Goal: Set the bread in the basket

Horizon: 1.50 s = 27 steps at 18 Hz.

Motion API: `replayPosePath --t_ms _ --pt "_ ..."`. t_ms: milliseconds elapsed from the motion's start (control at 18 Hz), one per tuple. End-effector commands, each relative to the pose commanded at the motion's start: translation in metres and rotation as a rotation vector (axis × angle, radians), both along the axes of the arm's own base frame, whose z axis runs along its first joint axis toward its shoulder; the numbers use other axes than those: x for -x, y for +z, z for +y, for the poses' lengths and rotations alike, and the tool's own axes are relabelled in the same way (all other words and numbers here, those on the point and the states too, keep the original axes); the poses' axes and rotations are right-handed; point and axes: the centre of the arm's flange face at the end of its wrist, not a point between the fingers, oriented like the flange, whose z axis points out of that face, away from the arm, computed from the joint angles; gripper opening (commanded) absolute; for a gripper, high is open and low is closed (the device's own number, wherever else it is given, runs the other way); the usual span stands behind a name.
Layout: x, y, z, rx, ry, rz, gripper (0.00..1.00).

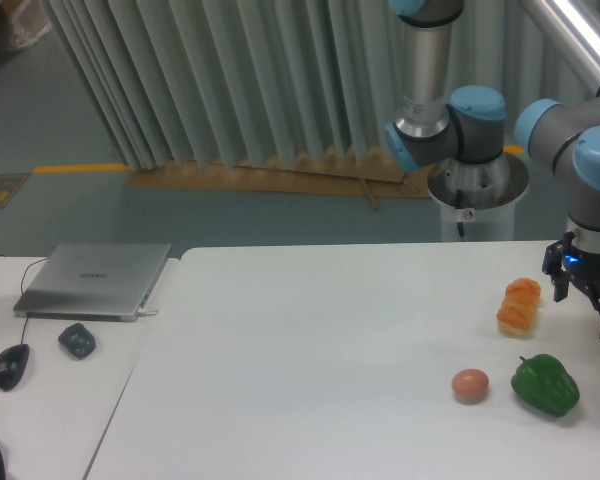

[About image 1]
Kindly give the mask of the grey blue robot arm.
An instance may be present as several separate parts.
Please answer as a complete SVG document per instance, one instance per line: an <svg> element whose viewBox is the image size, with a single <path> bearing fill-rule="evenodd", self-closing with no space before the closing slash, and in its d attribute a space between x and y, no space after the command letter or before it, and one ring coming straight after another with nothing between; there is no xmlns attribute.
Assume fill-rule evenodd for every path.
<svg viewBox="0 0 600 480"><path fill-rule="evenodd" d="M402 108L385 128L397 164L413 171L442 163L429 189L459 214L514 202L526 171L504 156L503 97L477 85L444 91L452 25L463 3L394 1L391 8L413 51ZM592 92L574 108L551 99L531 103L514 135L570 193L565 233L546 248L542 264L554 297L577 289L600 316L600 14L582 1L526 1L523 9Z"/></svg>

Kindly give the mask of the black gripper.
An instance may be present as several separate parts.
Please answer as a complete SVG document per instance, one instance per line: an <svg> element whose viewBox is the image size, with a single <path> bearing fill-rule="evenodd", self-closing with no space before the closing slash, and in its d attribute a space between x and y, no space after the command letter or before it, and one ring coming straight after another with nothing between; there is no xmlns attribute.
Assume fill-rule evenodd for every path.
<svg viewBox="0 0 600 480"><path fill-rule="evenodd" d="M551 278L553 300L560 302L568 296L569 286L575 286L589 297L600 317L600 251L582 246L573 231L550 244L544 254L542 272Z"/></svg>

